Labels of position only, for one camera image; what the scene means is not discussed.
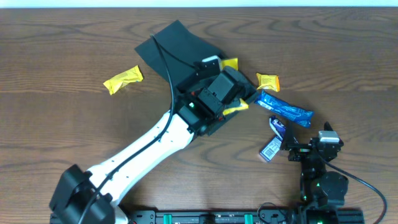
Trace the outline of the large yellow Hacks candy bag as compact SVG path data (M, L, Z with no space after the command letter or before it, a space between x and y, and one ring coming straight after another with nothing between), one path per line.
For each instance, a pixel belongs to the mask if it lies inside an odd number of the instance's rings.
M238 58L222 59L220 65L222 69L224 69L225 67L231 67L236 71L239 70ZM237 111L247 110L249 108L249 105L239 96L239 92L242 90L242 88L240 86L237 86L235 90L236 92L233 93L232 99L228 103L228 106L225 106L223 116L227 116Z

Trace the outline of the yellow snack bar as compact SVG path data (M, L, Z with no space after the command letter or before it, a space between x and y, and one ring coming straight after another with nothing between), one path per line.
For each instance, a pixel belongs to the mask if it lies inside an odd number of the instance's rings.
M144 77L139 69L139 66L136 65L135 67L119 73L109 80L106 80L103 85L107 88L109 94L113 95L126 85L130 83L141 82L143 79Z

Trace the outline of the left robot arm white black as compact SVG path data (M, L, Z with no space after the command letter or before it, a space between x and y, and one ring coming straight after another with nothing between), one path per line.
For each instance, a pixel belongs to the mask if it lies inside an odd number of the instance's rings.
M119 206L155 166L211 135L234 115L223 111L251 103L252 82L230 66L173 79L173 107L143 136L110 159L82 171L76 164L60 177L49 203L51 223L131 223Z

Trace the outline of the red snack packet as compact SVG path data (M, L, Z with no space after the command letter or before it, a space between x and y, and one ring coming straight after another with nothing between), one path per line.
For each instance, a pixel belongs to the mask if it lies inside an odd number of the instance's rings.
M223 121L224 110L223 102L217 97L215 92L202 88L197 91L192 91L192 100L190 102L190 109L199 118L206 122Z

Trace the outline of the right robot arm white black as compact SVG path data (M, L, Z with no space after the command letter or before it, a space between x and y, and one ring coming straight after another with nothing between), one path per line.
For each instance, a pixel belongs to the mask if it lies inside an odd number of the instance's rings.
M280 149L288 151L288 160L301 166L300 198L302 203L287 213L287 223L338 224L338 209L345 203L348 178L327 171L326 163L337 157L343 146L329 123L309 143L300 144L289 122Z

